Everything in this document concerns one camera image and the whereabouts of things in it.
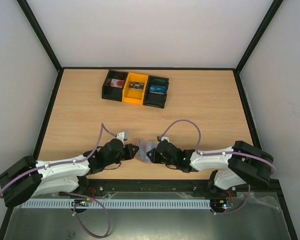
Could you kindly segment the light blue credit card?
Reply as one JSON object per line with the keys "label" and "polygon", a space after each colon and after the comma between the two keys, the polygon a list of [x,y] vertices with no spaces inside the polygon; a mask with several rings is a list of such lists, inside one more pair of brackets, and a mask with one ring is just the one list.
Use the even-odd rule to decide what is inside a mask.
{"label": "light blue credit card", "polygon": [[146,152],[149,152],[152,149],[155,149],[156,147],[157,147],[157,144],[155,144],[153,141],[149,141],[146,145]]}

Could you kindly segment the red white credit card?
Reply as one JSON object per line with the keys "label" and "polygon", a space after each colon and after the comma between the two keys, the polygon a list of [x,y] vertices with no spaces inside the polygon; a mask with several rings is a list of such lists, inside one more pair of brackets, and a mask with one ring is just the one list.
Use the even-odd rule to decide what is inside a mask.
{"label": "red white credit card", "polygon": [[147,158],[147,152],[146,152],[146,146],[147,142],[146,141],[139,141],[139,159],[140,160],[145,160]]}

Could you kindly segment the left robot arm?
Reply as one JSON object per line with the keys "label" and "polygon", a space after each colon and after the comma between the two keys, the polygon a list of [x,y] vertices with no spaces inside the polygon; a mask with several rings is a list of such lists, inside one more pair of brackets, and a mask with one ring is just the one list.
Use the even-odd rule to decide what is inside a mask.
{"label": "left robot arm", "polygon": [[55,161],[25,156],[0,174],[0,198],[6,207],[16,207],[30,198],[54,192],[74,192],[85,177],[107,166],[135,157],[139,147],[113,138],[76,157]]}

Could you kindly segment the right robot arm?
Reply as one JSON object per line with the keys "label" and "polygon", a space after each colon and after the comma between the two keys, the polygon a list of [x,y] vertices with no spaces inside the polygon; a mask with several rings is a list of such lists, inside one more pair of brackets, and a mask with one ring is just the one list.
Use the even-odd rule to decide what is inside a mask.
{"label": "right robot arm", "polygon": [[208,191],[214,196],[242,184],[267,188],[276,172],[270,154],[244,141],[224,149],[199,151],[182,150],[164,139],[146,155],[153,164],[174,166],[183,173],[212,170]]}

